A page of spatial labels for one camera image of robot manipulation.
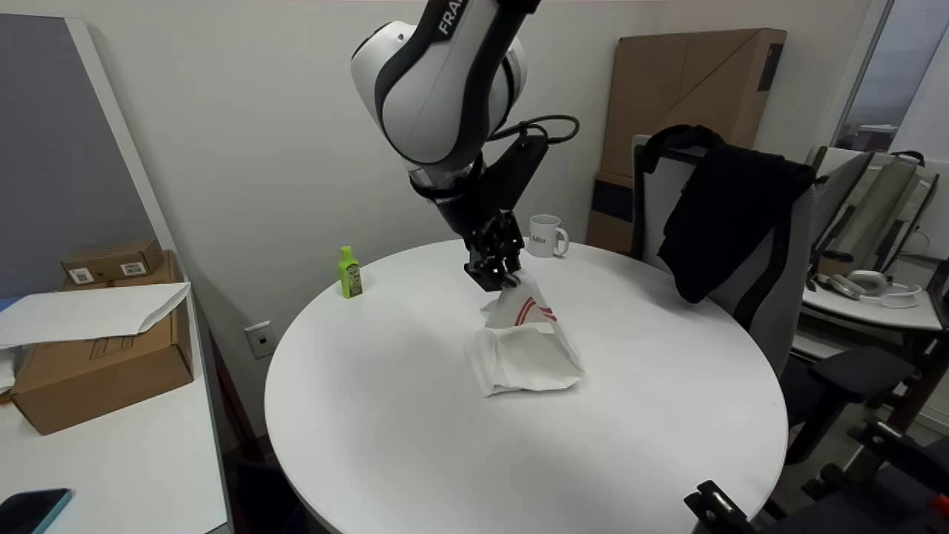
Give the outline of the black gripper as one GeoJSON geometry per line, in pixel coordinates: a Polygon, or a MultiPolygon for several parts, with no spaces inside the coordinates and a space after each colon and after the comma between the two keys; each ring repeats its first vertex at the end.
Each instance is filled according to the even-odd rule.
{"type": "Polygon", "coordinates": [[[444,222],[463,239],[468,261],[463,270],[484,287],[500,290],[522,282],[518,253],[525,247],[513,209],[548,151],[545,136],[522,135],[493,167],[473,169],[447,190],[420,188],[414,194],[439,209],[444,222]]]}

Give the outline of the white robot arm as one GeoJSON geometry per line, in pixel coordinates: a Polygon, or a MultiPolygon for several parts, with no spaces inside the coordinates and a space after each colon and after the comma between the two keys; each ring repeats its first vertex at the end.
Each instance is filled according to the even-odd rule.
{"type": "Polygon", "coordinates": [[[522,96],[518,29],[540,0],[426,0],[350,55],[350,78],[408,188],[463,239],[463,270],[484,290],[518,286],[525,249],[513,209],[552,139],[503,127],[522,96]]]}

